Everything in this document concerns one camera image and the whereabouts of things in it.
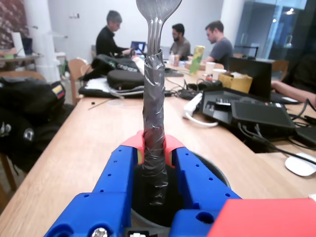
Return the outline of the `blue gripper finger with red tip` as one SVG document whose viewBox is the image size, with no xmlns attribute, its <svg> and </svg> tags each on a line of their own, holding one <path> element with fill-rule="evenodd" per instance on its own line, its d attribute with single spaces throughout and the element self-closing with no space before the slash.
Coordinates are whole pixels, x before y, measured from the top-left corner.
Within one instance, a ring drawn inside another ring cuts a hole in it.
<svg viewBox="0 0 316 237">
<path fill-rule="evenodd" d="M 45 236 L 122 237 L 131 226 L 133 173 L 144 161 L 144 147 L 142 131 L 121 143 L 93 191 L 76 195 Z"/>
<path fill-rule="evenodd" d="M 176 171 L 178 190 L 186 209 L 221 210 L 229 199 L 240 199 L 182 142 L 165 136 L 165 162 Z"/>
</svg>

